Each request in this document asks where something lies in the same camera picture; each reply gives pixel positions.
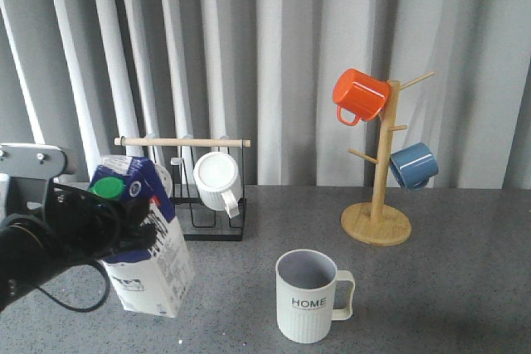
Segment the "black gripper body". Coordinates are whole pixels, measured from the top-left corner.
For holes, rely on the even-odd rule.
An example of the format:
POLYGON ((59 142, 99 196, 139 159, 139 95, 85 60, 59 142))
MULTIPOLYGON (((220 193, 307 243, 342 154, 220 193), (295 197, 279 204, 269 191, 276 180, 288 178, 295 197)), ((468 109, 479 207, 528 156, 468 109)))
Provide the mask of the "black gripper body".
POLYGON ((80 263, 119 249, 124 205, 78 187, 3 175, 1 261, 80 263))

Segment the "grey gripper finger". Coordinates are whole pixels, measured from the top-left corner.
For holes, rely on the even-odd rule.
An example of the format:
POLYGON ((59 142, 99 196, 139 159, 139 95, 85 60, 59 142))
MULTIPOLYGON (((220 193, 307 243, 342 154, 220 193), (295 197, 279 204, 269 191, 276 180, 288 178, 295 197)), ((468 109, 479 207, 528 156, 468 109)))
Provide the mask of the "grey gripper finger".
POLYGON ((73 175, 70 151, 47 144, 1 143, 1 173, 8 176, 73 175))

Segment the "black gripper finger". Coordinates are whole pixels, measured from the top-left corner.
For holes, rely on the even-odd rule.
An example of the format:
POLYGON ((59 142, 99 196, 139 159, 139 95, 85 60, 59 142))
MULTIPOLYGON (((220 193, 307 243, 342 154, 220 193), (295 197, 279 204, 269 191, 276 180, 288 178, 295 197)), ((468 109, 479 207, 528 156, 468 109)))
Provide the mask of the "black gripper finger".
POLYGON ((113 201, 117 211, 119 234, 113 251, 148 250, 156 241, 156 227, 146 224, 150 203, 145 197, 132 201, 113 201))

